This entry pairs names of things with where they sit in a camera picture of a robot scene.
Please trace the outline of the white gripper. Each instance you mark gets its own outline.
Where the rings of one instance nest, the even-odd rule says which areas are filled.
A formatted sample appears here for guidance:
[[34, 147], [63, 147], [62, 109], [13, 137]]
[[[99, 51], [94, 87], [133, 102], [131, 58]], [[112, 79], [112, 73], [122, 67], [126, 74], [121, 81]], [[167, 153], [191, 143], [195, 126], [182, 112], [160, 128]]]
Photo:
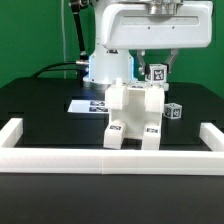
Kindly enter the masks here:
[[212, 11], [211, 1], [185, 1], [175, 15], [151, 15], [146, 4], [111, 4], [102, 16], [101, 43], [111, 50], [138, 50], [138, 71], [145, 78], [150, 66], [143, 49], [171, 49], [165, 61], [170, 73], [179, 48], [210, 44]]

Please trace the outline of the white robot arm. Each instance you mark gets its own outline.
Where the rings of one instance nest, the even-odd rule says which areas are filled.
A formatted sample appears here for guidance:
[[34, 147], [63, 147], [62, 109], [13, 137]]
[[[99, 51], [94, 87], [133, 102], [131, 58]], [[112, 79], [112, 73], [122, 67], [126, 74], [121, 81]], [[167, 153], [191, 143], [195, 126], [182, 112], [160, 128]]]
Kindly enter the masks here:
[[90, 88], [107, 89], [118, 78], [134, 79], [134, 58], [146, 50], [170, 51], [171, 66], [184, 48], [204, 48], [212, 39], [210, 0], [92, 0], [95, 14], [95, 50], [89, 73]]

